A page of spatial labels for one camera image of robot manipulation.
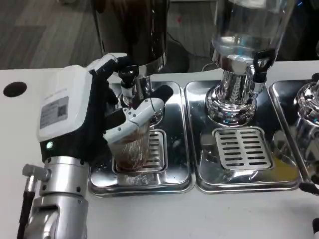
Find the qr code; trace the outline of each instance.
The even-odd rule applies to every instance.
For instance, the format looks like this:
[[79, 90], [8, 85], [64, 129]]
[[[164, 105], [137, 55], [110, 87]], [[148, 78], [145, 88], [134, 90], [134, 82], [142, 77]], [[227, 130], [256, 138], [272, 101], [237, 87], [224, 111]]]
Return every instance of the qr code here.
[[58, 117], [66, 115], [67, 105], [58, 108]]

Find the stainless steel drip tray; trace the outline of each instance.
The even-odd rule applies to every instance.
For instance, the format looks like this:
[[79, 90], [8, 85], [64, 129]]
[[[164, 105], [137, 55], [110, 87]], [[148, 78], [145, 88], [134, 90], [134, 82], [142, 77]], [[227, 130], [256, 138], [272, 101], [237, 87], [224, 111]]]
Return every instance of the stainless steel drip tray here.
[[310, 180], [315, 174], [313, 162], [319, 161], [319, 126], [299, 117], [295, 98], [298, 91], [313, 80], [278, 81], [269, 88], [269, 95], [274, 103], [283, 133], [287, 136], [288, 145], [293, 150], [296, 160], [302, 162], [303, 180]]
[[[150, 132], [150, 155], [146, 165], [129, 172], [116, 166], [111, 152], [105, 152], [91, 167], [89, 191], [96, 196], [125, 196], [187, 192], [195, 185], [186, 135], [185, 99], [174, 82], [153, 82], [153, 88], [169, 85], [173, 96], [165, 105], [164, 117]], [[111, 84], [116, 95], [120, 84]]]
[[220, 81], [196, 81], [185, 88], [197, 187], [204, 193], [280, 191], [298, 188], [300, 177], [267, 90], [245, 127], [221, 127], [207, 116], [205, 96]]
[[264, 132], [257, 127], [217, 128], [213, 131], [224, 169], [262, 170], [272, 167]]

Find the label sticker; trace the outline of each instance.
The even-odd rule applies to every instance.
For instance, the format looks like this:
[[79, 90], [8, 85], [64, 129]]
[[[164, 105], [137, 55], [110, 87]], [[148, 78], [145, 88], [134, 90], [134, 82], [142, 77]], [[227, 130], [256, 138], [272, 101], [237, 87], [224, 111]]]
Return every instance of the label sticker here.
[[40, 129], [68, 118], [69, 97], [63, 97], [42, 107]]

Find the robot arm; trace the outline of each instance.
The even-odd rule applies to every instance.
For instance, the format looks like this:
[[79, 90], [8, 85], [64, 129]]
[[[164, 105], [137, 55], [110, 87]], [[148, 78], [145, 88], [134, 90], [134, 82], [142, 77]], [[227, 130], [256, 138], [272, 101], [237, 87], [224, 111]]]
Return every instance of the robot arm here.
[[[105, 118], [107, 102], [117, 101], [107, 79], [131, 65], [124, 53], [107, 54], [86, 68], [63, 68], [48, 80], [37, 132], [45, 166], [25, 165], [22, 171], [27, 182], [18, 239], [86, 238], [91, 162], [101, 147], [143, 125], [172, 95], [170, 87], [159, 88], [132, 109]], [[37, 181], [40, 197], [33, 200]]]

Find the black coffee machine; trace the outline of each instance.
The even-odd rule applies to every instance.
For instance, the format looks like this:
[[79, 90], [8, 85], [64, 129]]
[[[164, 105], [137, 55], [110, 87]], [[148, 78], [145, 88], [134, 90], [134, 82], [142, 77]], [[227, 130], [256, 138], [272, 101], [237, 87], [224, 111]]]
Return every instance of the black coffee machine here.
[[319, 1], [297, 0], [277, 61], [319, 60]]

